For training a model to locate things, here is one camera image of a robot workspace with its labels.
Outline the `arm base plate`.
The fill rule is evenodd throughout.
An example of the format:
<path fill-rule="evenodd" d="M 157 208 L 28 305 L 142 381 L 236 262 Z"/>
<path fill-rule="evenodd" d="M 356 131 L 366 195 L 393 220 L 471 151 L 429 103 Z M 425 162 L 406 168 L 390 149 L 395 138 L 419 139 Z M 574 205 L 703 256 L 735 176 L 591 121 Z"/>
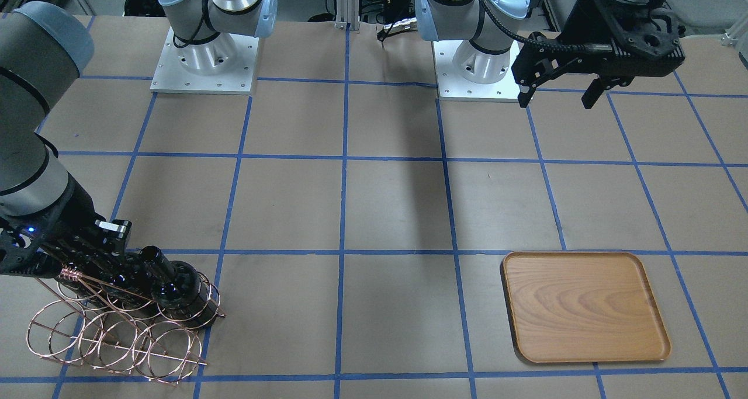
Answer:
<path fill-rule="evenodd" d="M 176 47 L 172 29 L 153 72 L 150 90 L 193 95 L 251 95 L 256 82 L 257 37 L 222 33 L 203 45 Z"/>
<path fill-rule="evenodd" d="M 520 85 L 512 74 L 518 43 L 498 55 L 482 53 L 467 40 L 434 41 L 432 50 L 440 100 L 518 103 Z"/>

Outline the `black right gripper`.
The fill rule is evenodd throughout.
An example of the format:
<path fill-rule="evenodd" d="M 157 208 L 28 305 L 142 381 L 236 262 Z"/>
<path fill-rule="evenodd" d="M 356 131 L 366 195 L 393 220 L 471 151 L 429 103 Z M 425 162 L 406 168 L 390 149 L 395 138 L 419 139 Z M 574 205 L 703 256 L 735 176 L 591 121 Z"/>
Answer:
<path fill-rule="evenodd" d="M 124 258 L 133 223 L 91 220 L 79 228 L 48 212 L 2 218 L 3 276 L 58 277 L 64 268 Z"/>

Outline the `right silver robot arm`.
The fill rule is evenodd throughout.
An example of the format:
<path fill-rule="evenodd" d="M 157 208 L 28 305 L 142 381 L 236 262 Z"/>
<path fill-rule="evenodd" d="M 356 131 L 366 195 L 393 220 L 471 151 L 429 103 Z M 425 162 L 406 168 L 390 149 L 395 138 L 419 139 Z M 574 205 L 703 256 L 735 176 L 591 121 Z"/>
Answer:
<path fill-rule="evenodd" d="M 249 93 L 258 42 L 275 28 L 278 0 L 158 0 L 170 21 L 152 90 Z M 105 221 L 37 134 L 94 54 L 67 11 L 28 2 L 2 21 L 2 274 L 59 277 L 72 263 L 120 265 L 131 224 Z"/>

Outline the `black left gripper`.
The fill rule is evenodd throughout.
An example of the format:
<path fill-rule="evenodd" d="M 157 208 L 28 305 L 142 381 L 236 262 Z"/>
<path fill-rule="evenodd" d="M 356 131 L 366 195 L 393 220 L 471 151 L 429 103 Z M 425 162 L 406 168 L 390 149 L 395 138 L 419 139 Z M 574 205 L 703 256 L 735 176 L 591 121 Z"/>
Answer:
<path fill-rule="evenodd" d="M 598 75 L 581 96 L 587 110 L 610 90 L 610 78 L 665 77 L 685 61 L 678 27 L 666 0 L 576 0 L 558 37 L 532 35 L 572 52 L 527 44 L 516 57 L 518 105 L 527 108 L 538 86 L 567 72 Z"/>

